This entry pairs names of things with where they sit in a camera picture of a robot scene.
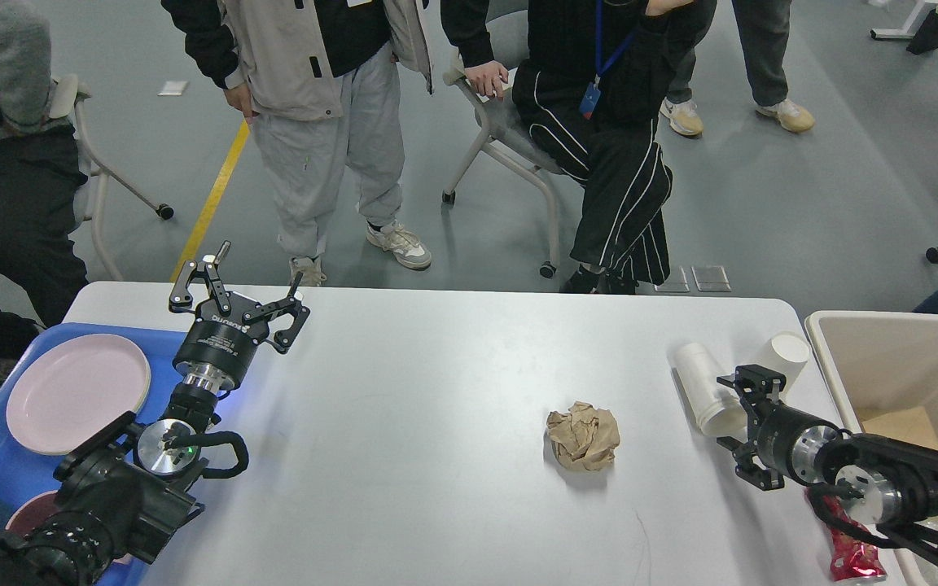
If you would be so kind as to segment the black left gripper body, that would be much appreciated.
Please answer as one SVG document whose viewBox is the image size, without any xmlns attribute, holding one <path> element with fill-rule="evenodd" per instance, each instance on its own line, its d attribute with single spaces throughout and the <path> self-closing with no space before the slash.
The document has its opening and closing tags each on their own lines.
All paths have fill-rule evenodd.
<svg viewBox="0 0 938 586">
<path fill-rule="evenodd" d="M 195 320 L 178 352 L 173 367 L 180 374 L 189 374 L 198 365 L 216 368 L 221 374 L 219 388 L 230 391 L 239 388 L 249 371 L 258 345 L 268 337 L 269 327 L 263 322 L 239 322 L 242 313 L 225 317 L 216 305 L 198 305 Z"/>
</svg>

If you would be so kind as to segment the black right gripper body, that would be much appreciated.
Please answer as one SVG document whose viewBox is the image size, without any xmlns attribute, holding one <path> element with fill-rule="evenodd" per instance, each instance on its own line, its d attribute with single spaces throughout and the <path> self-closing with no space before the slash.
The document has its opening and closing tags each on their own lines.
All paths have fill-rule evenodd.
<svg viewBox="0 0 938 586">
<path fill-rule="evenodd" d="M 820 452 L 844 437 L 844 431 L 784 403 L 762 404 L 758 414 L 758 457 L 762 463 L 807 486 L 826 482 Z"/>
</svg>

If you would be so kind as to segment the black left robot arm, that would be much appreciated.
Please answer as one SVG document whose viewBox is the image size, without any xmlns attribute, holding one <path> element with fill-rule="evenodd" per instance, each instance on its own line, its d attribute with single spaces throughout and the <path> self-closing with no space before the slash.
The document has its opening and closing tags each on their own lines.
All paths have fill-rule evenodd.
<svg viewBox="0 0 938 586">
<path fill-rule="evenodd" d="M 173 360 L 182 381 L 160 418 L 141 424 L 125 411 L 67 453 L 55 470 L 55 514 L 23 535 L 0 530 L 0 585 L 93 585 L 126 555 L 152 563 L 204 512 L 193 483 L 248 468 L 244 439 L 215 430 L 216 407 L 258 348 L 289 352 L 310 315 L 298 294 L 307 273 L 294 269 L 284 297 L 260 303 L 219 277 L 228 249 L 190 260 L 171 290 L 170 312 L 194 321 Z"/>
</svg>

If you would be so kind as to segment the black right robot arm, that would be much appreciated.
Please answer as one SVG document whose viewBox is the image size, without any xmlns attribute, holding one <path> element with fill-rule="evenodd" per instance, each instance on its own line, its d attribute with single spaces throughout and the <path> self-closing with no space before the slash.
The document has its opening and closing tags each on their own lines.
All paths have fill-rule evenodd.
<svg viewBox="0 0 938 586">
<path fill-rule="evenodd" d="M 880 549 L 908 549 L 938 566 L 938 450 L 853 433 L 779 398 L 786 378 L 760 365 L 719 376 L 746 412 L 745 441 L 733 453 L 736 475 L 763 491 L 786 481 L 807 486 L 828 527 Z"/>
</svg>

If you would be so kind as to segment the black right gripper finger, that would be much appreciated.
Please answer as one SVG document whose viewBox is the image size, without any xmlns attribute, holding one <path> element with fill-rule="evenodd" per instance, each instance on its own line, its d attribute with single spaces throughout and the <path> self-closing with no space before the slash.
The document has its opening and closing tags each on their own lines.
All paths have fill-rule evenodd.
<svg viewBox="0 0 938 586">
<path fill-rule="evenodd" d="M 741 442 L 729 436 L 718 437 L 716 443 L 732 453 L 734 473 L 738 478 L 762 491 L 785 487 L 782 473 L 787 469 L 786 445 L 779 445 L 769 439 Z"/>
<path fill-rule="evenodd" d="M 779 405 L 779 394 L 786 388 L 787 376 L 762 365 L 749 364 L 734 367 L 732 374 L 718 376 L 716 381 L 734 390 L 749 416 L 764 420 Z"/>
</svg>

